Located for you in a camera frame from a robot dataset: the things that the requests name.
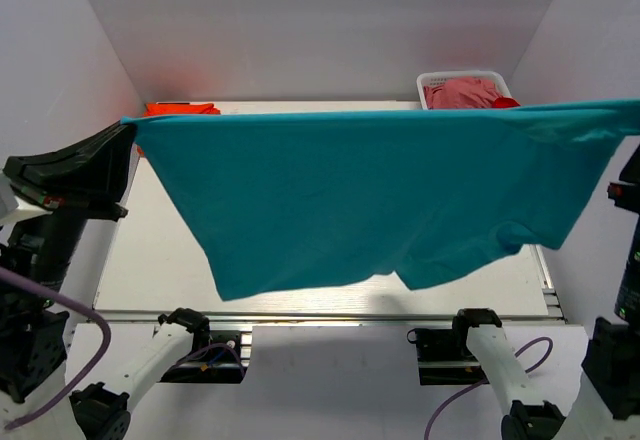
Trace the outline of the teal t-shirt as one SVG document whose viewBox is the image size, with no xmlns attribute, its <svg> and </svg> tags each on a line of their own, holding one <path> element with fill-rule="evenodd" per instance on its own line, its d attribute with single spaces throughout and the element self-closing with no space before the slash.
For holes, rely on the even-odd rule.
<svg viewBox="0 0 640 440">
<path fill-rule="evenodd" d="M 219 296 L 396 274 L 412 290 L 562 246 L 635 100 L 486 110 L 173 115 L 134 123 Z"/>
</svg>

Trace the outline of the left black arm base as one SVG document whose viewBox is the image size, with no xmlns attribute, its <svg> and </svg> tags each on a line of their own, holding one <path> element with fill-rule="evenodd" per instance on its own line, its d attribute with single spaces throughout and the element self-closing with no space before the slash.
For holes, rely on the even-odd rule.
<svg viewBox="0 0 640 440">
<path fill-rule="evenodd" d="M 194 341 L 186 360 L 172 366 L 161 383 L 240 384 L 247 373 L 251 334 L 240 330 L 211 330 Z"/>
</svg>

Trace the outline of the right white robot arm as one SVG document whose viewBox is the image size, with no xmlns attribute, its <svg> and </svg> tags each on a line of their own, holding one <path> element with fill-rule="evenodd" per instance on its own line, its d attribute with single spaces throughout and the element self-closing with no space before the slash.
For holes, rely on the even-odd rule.
<svg viewBox="0 0 640 440">
<path fill-rule="evenodd" d="M 562 413 L 530 376 L 551 372 L 555 341 L 543 336 L 545 354 L 530 368 L 519 362 L 501 324 L 490 310 L 460 311 L 452 328 L 463 351 L 475 356 L 501 410 L 503 439 L 636 439 L 639 436 L 639 155 L 633 153 L 607 196 L 619 209 L 602 225 L 575 234 L 562 249 L 567 270 L 557 271 L 560 257 L 546 265 L 562 303 L 573 308 L 585 301 L 594 319 L 592 335 L 572 358 L 580 362 L 577 396 Z"/>
</svg>

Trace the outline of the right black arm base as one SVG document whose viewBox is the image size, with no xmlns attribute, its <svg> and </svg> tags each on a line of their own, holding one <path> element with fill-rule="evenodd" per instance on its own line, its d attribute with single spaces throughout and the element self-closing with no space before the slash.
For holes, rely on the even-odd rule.
<svg viewBox="0 0 640 440">
<path fill-rule="evenodd" d="M 414 328 L 406 338 L 416 349 L 421 386 L 470 386 L 485 379 L 477 359 L 463 351 L 451 329 Z"/>
</svg>

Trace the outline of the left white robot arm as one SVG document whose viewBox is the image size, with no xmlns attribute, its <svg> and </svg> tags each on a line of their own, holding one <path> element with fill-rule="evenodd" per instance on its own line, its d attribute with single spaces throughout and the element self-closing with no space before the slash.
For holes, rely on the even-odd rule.
<svg viewBox="0 0 640 440">
<path fill-rule="evenodd" d="M 121 439 L 144 395 L 186 358 L 207 319 L 185 309 L 160 319 L 157 333 L 115 372 L 86 376 L 111 343 L 111 329 L 62 285 L 91 220 L 116 222 L 136 129 L 113 124 L 60 150 L 11 156 L 1 171 L 1 435 L 5 439 Z M 66 375 L 66 324 L 84 316 L 101 331 L 91 359 Z"/>
</svg>

